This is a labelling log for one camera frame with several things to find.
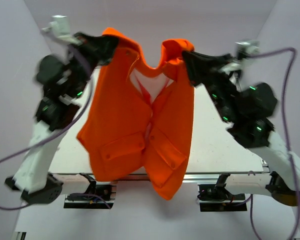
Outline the orange jacket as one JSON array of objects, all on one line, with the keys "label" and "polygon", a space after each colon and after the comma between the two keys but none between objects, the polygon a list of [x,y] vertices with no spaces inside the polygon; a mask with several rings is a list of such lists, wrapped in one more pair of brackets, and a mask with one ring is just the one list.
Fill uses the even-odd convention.
[{"label": "orange jacket", "polygon": [[103,35],[117,37],[119,44],[99,71],[77,139],[97,181],[144,168],[158,195],[170,200],[182,185],[191,151],[194,88],[182,53],[195,47],[186,39],[167,39],[152,68],[136,41],[111,27]]}]

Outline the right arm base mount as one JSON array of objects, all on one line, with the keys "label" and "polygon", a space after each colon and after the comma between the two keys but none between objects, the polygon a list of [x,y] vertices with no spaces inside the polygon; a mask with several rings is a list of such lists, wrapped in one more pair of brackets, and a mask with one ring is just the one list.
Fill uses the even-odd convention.
[{"label": "right arm base mount", "polygon": [[231,176],[230,173],[222,173],[215,184],[199,184],[197,203],[200,212],[246,212],[247,202],[251,199],[246,198],[244,193],[232,194],[225,189],[226,180]]}]

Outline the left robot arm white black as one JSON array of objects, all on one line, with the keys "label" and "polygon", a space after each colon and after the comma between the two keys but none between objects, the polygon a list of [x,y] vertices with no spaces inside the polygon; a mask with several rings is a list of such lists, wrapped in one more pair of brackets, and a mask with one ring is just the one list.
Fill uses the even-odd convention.
[{"label": "left robot arm white black", "polygon": [[50,54],[37,66],[36,81],[43,96],[34,115],[33,136],[18,171],[5,180],[29,205],[47,205],[60,195],[95,196],[95,181],[86,174],[59,175],[49,168],[61,140],[83,115],[85,106],[74,103],[82,96],[94,69],[108,65],[119,44],[116,36],[90,36],[81,32],[68,40],[66,61]]}]

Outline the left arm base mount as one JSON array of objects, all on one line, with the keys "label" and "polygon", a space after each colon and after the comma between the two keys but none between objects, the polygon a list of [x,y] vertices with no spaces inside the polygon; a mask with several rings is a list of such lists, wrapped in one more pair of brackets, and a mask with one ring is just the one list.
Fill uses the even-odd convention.
[{"label": "left arm base mount", "polygon": [[92,175],[80,173],[89,185],[83,193],[71,193],[65,196],[64,209],[110,210],[116,198],[117,184],[113,182],[98,182]]}]

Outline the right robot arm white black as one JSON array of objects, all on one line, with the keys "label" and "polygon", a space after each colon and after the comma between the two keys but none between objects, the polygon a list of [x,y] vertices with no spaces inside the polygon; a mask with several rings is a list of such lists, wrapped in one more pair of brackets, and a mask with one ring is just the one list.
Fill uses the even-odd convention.
[{"label": "right robot arm white black", "polygon": [[214,187],[203,190],[198,198],[226,201],[238,194],[251,194],[269,196],[291,207],[300,205],[300,158],[270,121],[278,104],[273,89],[265,82],[240,88],[243,61],[249,55],[209,56],[184,51],[182,57],[191,84],[204,86],[221,120],[231,124],[228,133],[270,168],[269,173],[257,175],[222,173]]}]

